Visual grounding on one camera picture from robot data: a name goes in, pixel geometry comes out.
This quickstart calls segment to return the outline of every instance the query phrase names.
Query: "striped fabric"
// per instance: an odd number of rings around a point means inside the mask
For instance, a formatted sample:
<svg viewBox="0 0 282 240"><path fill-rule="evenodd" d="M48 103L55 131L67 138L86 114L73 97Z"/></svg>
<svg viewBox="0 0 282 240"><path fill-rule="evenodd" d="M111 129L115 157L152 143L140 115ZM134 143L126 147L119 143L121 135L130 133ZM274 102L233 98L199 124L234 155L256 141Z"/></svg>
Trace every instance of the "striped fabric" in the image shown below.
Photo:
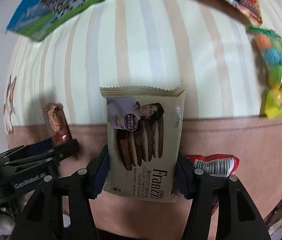
<svg viewBox="0 0 282 240"><path fill-rule="evenodd" d="M282 35L282 0L260 0L263 26ZM43 124L61 103L69 124L106 123L99 87L147 85L187 94L185 118L257 116L263 85L246 18L222 0L106 0L43 42L20 36L11 123Z"/></svg>

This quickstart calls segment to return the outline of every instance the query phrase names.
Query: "white barcode label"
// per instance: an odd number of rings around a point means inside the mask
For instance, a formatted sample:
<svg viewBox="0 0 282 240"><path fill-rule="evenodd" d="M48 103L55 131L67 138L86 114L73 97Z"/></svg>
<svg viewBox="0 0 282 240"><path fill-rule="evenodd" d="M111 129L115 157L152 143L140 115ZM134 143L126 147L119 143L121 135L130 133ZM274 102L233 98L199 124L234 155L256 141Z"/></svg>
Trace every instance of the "white barcode label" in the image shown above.
<svg viewBox="0 0 282 240"><path fill-rule="evenodd" d="M212 176L227 177L233 170L234 158L216 159L209 162L196 159L193 165L196 169L202 169Z"/></svg>

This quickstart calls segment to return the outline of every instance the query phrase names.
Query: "hand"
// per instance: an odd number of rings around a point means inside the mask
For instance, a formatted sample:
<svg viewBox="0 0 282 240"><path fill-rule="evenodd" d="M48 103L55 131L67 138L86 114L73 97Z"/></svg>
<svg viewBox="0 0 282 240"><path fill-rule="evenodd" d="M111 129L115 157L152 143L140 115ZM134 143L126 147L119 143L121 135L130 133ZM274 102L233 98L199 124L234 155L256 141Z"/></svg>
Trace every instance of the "hand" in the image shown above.
<svg viewBox="0 0 282 240"><path fill-rule="evenodd" d="M124 124L124 119L123 119L123 115L121 114L116 114L114 116L114 122L116 126L123 126Z"/></svg>

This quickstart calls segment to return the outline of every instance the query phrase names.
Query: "pink fabric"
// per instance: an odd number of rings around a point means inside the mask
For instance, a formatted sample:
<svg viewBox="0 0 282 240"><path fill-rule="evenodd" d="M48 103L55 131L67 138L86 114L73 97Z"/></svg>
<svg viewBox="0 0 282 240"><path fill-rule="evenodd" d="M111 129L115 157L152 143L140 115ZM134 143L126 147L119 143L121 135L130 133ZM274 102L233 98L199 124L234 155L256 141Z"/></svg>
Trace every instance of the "pink fabric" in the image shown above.
<svg viewBox="0 0 282 240"><path fill-rule="evenodd" d="M106 126L69 126L82 146L77 157L61 162L61 176L86 167L107 143ZM43 125L14 127L8 137L10 148L48 137ZM282 119L263 117L184 120L180 151L185 155L231 154L240 159L236 171L266 217L282 198ZM64 199L64 212L68 212ZM180 196L175 203L151 203L102 192L91 200L91 209L100 229L142 239L180 239L191 201ZM209 239L215 238L217 212L212 216Z"/></svg>

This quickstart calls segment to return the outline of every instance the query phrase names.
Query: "silver screw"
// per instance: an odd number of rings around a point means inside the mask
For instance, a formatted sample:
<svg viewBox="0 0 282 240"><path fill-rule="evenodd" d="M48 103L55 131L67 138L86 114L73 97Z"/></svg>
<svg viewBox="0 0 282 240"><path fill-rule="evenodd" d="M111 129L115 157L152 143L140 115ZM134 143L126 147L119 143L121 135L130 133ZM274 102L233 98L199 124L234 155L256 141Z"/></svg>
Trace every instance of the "silver screw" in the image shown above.
<svg viewBox="0 0 282 240"><path fill-rule="evenodd" d="M44 181L45 182L49 182L51 180L52 180L52 176L51 175L47 175L47 176L44 177Z"/></svg>
<svg viewBox="0 0 282 240"><path fill-rule="evenodd" d="M231 181L237 181L237 176L235 176L235 175L230 175L230 180Z"/></svg>
<svg viewBox="0 0 282 240"><path fill-rule="evenodd" d="M79 175L84 175L84 174L86 174L86 172L87 172L86 169L79 169L79 170L78 170L78 174L79 174Z"/></svg>
<svg viewBox="0 0 282 240"><path fill-rule="evenodd" d="M198 175L202 175L204 173L203 170L201 170L201 169L195 169L194 172Z"/></svg>

